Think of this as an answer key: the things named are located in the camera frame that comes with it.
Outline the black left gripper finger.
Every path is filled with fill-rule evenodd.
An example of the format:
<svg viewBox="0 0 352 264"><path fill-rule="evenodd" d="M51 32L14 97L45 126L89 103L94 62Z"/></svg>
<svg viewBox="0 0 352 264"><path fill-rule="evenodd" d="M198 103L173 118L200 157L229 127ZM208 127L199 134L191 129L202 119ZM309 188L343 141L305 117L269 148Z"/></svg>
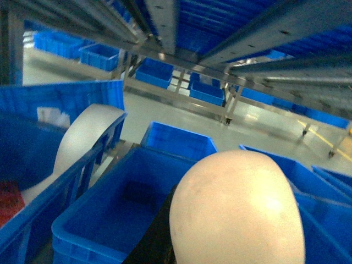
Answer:
<svg viewBox="0 0 352 264"><path fill-rule="evenodd" d="M171 241L169 213L177 185L167 195L147 231L124 263L176 263Z"/></svg>

